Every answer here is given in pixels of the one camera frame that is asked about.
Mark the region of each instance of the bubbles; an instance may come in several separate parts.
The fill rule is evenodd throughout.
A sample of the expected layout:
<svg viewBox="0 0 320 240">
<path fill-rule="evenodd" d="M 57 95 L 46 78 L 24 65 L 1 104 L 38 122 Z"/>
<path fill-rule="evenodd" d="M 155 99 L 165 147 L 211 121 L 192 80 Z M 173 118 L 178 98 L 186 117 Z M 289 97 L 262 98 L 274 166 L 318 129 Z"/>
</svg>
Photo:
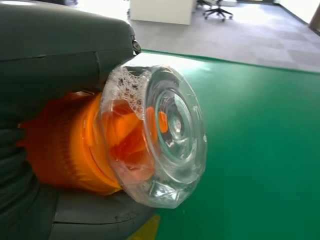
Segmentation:
<svg viewBox="0 0 320 240">
<path fill-rule="evenodd" d="M 143 70 L 141 74 L 132 74 L 125 66 L 114 69 L 104 88 L 103 102 L 109 100 L 125 100 L 139 119 L 143 119 L 146 88 L 152 73 Z"/>
</svg>

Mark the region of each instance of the office chair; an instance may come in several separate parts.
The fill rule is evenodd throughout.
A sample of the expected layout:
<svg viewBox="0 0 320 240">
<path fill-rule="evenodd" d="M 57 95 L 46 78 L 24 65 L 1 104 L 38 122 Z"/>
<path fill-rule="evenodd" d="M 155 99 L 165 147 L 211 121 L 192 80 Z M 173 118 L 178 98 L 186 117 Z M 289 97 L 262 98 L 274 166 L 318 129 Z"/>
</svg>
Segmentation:
<svg viewBox="0 0 320 240">
<path fill-rule="evenodd" d="M 232 19 L 233 18 L 233 14 L 232 14 L 231 12 L 229 11 L 226 11 L 221 8 L 221 1 L 222 0 L 217 0 L 217 5 L 217 8 L 215 9 L 210 9 L 210 10 L 206 10 L 203 13 L 203 15 L 205 16 L 205 19 L 207 20 L 208 19 L 208 16 L 214 14 L 214 13 L 217 13 L 218 16 L 221 15 L 223 18 L 222 19 L 223 22 L 226 21 L 226 15 L 225 14 L 229 14 L 229 19 Z"/>
</svg>

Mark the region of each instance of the orange cylinder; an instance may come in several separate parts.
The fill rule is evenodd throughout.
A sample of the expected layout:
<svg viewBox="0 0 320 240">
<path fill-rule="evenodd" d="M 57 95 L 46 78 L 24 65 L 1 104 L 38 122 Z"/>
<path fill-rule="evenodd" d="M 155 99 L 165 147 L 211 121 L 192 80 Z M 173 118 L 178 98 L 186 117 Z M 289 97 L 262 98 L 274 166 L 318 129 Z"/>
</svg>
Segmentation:
<svg viewBox="0 0 320 240">
<path fill-rule="evenodd" d="M 118 191 L 121 187 L 95 122 L 100 97 L 68 93 L 51 101 L 37 118 L 20 125 L 26 138 L 20 145 L 26 148 L 27 161 L 40 182 L 103 195 Z"/>
</svg>

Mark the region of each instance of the orange plastic part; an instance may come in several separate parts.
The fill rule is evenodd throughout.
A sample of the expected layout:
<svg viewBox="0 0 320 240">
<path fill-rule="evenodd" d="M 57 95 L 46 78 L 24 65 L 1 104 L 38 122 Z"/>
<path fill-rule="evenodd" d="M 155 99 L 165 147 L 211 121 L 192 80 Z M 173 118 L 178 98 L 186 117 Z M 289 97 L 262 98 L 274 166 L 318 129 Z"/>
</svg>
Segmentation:
<svg viewBox="0 0 320 240">
<path fill-rule="evenodd" d="M 153 174 L 155 163 L 148 152 L 143 121 L 125 100 L 115 100 L 109 115 L 99 119 L 100 98 L 100 94 L 68 93 L 51 101 L 37 118 L 20 125 L 26 138 L 20 145 L 26 148 L 27 160 L 39 181 L 57 187 L 102 195 L 118 191 L 121 187 L 109 159 L 125 163 L 135 181 Z M 146 114 L 155 144 L 155 110 L 149 107 Z M 160 131 L 168 131 L 167 116 L 158 114 Z"/>
<path fill-rule="evenodd" d="M 80 188 L 103 195 L 120 189 L 108 163 L 105 147 L 93 122 L 100 95 L 69 93 L 48 103 L 38 117 L 24 122 L 26 138 L 20 142 L 27 160 L 42 183 Z M 99 159 L 99 166 L 94 157 Z"/>
</svg>

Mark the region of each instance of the floor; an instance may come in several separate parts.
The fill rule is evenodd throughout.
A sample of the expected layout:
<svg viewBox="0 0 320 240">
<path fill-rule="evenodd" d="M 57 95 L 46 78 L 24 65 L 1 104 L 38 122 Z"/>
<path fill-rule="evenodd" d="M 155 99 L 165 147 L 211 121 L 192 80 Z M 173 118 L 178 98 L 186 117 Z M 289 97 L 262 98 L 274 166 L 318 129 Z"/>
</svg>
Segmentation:
<svg viewBox="0 0 320 240">
<path fill-rule="evenodd" d="M 78 2 L 79 6 L 85 6 L 84 3 L 91 4 L 92 0 Z M 126 11 L 121 9 L 128 9 L 128 2 L 118 2 L 122 6 L 117 9 L 122 12 L 122 18 L 125 18 Z M 91 12 L 102 14 L 101 11 L 107 9 L 94 8 L 97 10 L 91 8 Z M 222 22 L 213 15 L 205 20 L 202 16 L 204 9 L 200 7 L 193 14 L 189 26 L 130 22 L 143 49 L 320 72 L 320 36 L 285 10 L 274 5 L 244 3 L 223 8 L 232 12 L 233 20 Z"/>
</svg>

